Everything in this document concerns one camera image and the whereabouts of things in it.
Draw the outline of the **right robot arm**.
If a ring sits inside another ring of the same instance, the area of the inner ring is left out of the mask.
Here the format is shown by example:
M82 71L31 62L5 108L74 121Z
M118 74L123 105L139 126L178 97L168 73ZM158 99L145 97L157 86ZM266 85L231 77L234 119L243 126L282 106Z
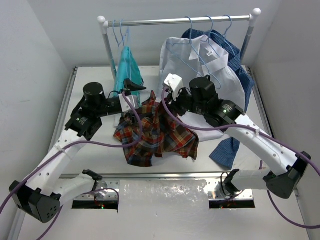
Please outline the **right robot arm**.
M303 177L310 159L306 152L296 153L266 134L231 100L221 99L210 76L190 81L189 90L180 76L169 74L163 83L169 93L162 103L180 116L187 112L203 116L214 130L238 140L267 166L261 170L234 169L215 188L218 198L232 197L246 189L267 190L288 199Z

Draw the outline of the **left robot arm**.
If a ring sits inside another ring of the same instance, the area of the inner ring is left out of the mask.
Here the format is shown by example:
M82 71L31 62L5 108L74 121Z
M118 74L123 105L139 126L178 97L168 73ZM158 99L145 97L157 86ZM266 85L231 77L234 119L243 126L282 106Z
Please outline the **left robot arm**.
M90 82L83 87L83 97L78 102L65 124L64 130L37 168L22 181L13 181L9 187L9 198L18 209L40 221L50 222L60 208L79 195L91 192L102 176L92 170L83 170L77 177L58 184L65 168L103 125L102 118L120 113L134 114L141 122L136 110L139 107L135 92L146 87L124 80L117 96L106 97L103 86Z

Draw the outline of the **red plaid shirt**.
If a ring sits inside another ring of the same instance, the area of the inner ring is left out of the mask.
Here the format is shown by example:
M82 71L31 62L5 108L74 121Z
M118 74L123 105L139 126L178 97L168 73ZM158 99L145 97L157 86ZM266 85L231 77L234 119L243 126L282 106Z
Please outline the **red plaid shirt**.
M161 158L165 153L197 159L198 135L174 121L163 104L157 102L153 91L136 111L142 123L142 136L140 142L123 149L129 165L148 168L153 157Z

